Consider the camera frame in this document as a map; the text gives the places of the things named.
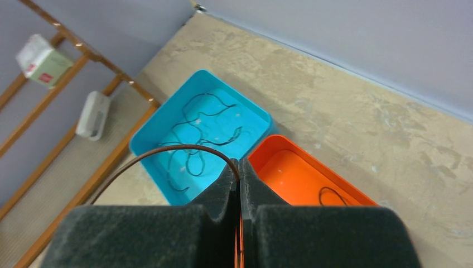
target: white box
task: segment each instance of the white box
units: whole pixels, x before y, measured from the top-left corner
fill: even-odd
[[[41,35],[32,35],[16,55],[26,78],[53,87],[73,62],[54,49]]]

